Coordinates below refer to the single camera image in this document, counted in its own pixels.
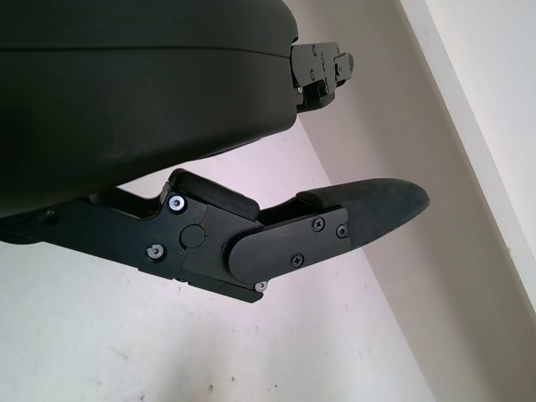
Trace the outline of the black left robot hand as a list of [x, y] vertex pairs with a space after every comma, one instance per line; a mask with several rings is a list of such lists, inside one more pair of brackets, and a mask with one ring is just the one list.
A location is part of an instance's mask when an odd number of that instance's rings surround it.
[[57, 245], [243, 302], [421, 214], [375, 178], [268, 209], [182, 169], [283, 132], [353, 73], [282, 1], [4, 1], [1, 239]]

